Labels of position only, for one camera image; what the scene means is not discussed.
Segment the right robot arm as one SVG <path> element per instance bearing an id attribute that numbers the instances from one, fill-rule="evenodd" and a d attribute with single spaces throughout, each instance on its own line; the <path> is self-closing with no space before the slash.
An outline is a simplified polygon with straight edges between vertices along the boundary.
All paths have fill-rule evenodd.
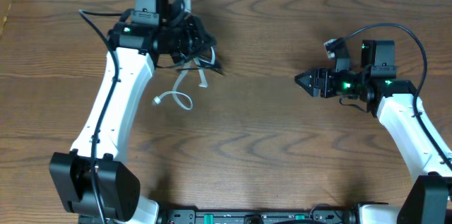
<path id="1" fill-rule="evenodd" d="M 362 71 L 351 70 L 341 39 L 324 47 L 334 67 L 305 71 L 295 83 L 312 97 L 365 102 L 365 111 L 392 136 L 413 180 L 401 207 L 358 203 L 341 215 L 342 223 L 450 223 L 451 149 L 429 120 L 413 83 L 396 77 L 394 41 L 363 41 Z"/>

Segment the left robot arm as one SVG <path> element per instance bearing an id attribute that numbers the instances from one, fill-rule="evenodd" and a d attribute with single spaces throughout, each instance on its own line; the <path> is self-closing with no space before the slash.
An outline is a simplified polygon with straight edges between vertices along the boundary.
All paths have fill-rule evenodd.
<path id="1" fill-rule="evenodd" d="M 138 105 L 162 54 L 181 75 L 220 71 L 216 40 L 191 12 L 191 0 L 136 0 L 101 40 L 107 61 L 93 108 L 71 150 L 54 153 L 49 172 L 64 209 L 83 222 L 156 223 L 159 205 L 141 195 L 126 167 Z"/>

